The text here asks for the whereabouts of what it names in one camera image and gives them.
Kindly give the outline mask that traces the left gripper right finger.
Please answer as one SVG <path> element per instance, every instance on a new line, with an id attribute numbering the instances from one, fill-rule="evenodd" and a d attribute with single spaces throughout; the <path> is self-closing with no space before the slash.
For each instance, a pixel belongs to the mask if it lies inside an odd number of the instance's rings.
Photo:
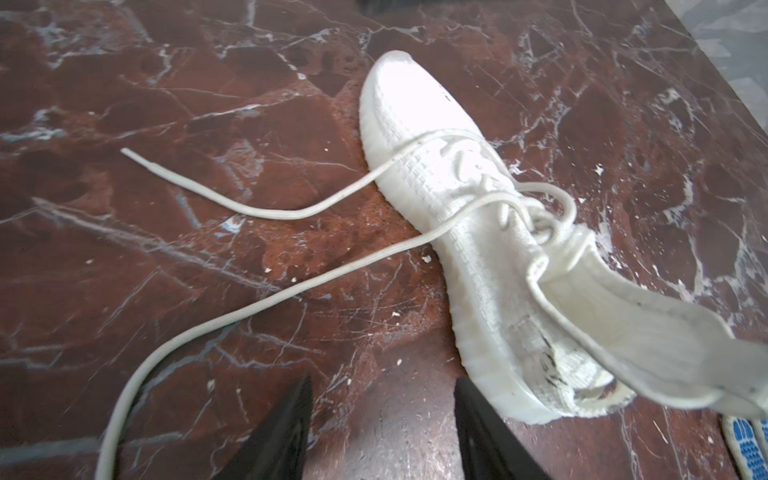
<path id="1" fill-rule="evenodd" d="M 468 377 L 456 381 L 454 399 L 465 479 L 550 479 Z"/>

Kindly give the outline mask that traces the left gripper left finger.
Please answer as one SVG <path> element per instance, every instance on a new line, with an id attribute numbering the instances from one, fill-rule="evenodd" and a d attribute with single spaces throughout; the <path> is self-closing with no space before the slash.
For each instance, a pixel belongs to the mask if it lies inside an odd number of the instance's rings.
<path id="1" fill-rule="evenodd" d="M 312 412 L 312 380 L 304 374 L 286 390 L 214 479 L 301 479 Z"/>

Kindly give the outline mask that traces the white knit sneaker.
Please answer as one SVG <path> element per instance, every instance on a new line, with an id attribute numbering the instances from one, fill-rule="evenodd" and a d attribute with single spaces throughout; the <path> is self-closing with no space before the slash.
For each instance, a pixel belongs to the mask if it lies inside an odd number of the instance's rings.
<path id="1" fill-rule="evenodd" d="M 360 94 L 368 173 L 299 210 L 233 201 L 137 153 L 166 181 L 234 212 L 268 220 L 316 216 L 369 184 L 418 236 L 190 328 L 165 342 L 121 392 L 96 477 L 114 475 L 120 437 L 149 373 L 210 332 L 397 253 L 429 244 L 446 279 L 452 328 L 471 381 L 503 417 L 545 424 L 609 415 L 642 396 L 711 409 L 758 426 L 767 418 L 767 348 L 736 338 L 713 311 L 647 290 L 601 258 L 574 198 L 521 182 L 452 95 L 408 53 L 372 66 Z"/>

